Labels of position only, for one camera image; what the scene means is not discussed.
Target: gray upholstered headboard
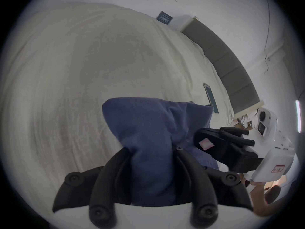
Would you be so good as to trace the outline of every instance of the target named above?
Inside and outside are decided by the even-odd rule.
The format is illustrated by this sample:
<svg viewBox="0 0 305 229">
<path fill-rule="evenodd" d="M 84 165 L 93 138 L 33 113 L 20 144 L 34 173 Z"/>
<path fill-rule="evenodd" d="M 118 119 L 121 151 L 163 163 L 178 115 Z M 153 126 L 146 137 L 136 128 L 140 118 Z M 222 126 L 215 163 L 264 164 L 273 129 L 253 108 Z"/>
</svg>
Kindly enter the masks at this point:
<svg viewBox="0 0 305 229">
<path fill-rule="evenodd" d="M 214 32 L 199 20 L 193 19 L 182 33 L 197 43 L 214 65 L 227 89 L 234 113 L 260 102 L 246 70 L 231 49 Z"/>
</svg>

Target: blue cloth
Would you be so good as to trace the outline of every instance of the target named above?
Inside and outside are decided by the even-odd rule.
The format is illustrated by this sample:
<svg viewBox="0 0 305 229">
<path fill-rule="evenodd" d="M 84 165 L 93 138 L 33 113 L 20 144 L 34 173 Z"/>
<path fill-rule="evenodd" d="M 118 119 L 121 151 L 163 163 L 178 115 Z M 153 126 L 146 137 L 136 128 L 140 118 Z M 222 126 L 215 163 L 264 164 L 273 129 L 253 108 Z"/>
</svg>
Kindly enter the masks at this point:
<svg viewBox="0 0 305 229">
<path fill-rule="evenodd" d="M 107 100 L 102 109 L 112 133 L 132 153 L 132 204 L 175 204 L 172 144 L 218 169 L 215 159 L 193 145 L 195 132 L 210 126 L 213 106 L 125 97 Z"/>
</svg>

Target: white duvet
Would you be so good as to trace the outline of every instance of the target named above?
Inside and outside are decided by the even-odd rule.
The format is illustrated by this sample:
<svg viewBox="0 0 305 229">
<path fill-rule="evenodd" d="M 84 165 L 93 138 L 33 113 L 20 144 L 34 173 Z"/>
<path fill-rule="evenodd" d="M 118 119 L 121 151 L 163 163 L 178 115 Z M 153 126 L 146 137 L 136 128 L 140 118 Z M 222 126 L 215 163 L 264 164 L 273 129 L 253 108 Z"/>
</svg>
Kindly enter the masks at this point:
<svg viewBox="0 0 305 229">
<path fill-rule="evenodd" d="M 156 97 L 209 104 L 212 128 L 233 119 L 226 89 L 202 49 L 145 14 L 71 3 L 15 28 L 2 54 L 1 158 L 14 188 L 44 218 L 66 174 L 104 165 L 121 145 L 102 104 Z"/>
</svg>

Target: wire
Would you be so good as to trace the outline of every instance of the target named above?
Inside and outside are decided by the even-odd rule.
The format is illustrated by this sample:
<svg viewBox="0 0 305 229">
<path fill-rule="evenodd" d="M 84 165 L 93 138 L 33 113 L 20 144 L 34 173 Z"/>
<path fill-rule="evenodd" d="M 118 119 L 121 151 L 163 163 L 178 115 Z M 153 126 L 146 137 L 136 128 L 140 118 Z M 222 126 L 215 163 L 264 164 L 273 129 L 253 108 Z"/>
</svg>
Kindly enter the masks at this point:
<svg viewBox="0 0 305 229">
<path fill-rule="evenodd" d="M 298 100 L 300 100 L 300 97 L 302 96 L 302 94 L 304 93 L 304 91 L 305 91 L 305 89 L 303 89 L 303 91 L 301 92 L 301 94 L 300 94 Z"/>
<path fill-rule="evenodd" d="M 269 66 L 268 66 L 268 64 L 267 64 L 267 62 L 266 62 L 266 58 L 267 58 L 267 54 L 266 54 L 266 46 L 267 46 L 267 41 L 268 41 L 268 36 L 269 36 L 269 29 L 270 29 L 270 7 L 269 7 L 269 1 L 267 0 L 267 4 L 268 4 L 268 15 L 269 15 L 269 22 L 268 22 L 268 33 L 267 33 L 267 38 L 266 38 L 266 43 L 265 43 L 265 49 L 264 49 L 264 51 L 265 51 L 265 55 L 266 55 L 266 57 L 265 57 L 265 64 L 267 65 L 267 70 L 265 71 L 265 73 L 269 70 Z"/>
</svg>

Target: black mount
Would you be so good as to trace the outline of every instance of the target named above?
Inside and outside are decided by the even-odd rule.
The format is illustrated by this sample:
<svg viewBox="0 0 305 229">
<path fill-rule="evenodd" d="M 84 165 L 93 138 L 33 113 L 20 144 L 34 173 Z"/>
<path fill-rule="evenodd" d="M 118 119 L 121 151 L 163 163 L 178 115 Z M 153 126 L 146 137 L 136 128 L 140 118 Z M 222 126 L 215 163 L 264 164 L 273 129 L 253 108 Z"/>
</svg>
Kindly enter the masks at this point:
<svg viewBox="0 0 305 229">
<path fill-rule="evenodd" d="M 53 212 L 89 205 L 89 217 L 98 228 L 116 225 L 114 203 L 131 204 L 131 153 L 123 148 L 105 166 L 65 177 Z M 192 202 L 190 222 L 207 228 L 217 219 L 217 205 L 253 210 L 249 195 L 235 172 L 221 172 L 200 164 L 180 147 L 173 147 L 176 204 Z"/>
<path fill-rule="evenodd" d="M 245 146 L 254 146 L 254 140 L 245 139 L 243 135 L 249 135 L 248 130 L 235 127 L 222 127 L 220 129 L 202 128 L 194 135 L 194 145 L 210 154 L 214 159 L 228 166 L 230 171 L 247 173 L 256 170 L 262 158 L 258 158 L 254 151 L 247 151 Z M 200 142 L 208 139 L 214 144 L 207 150 L 200 146 Z"/>
</svg>

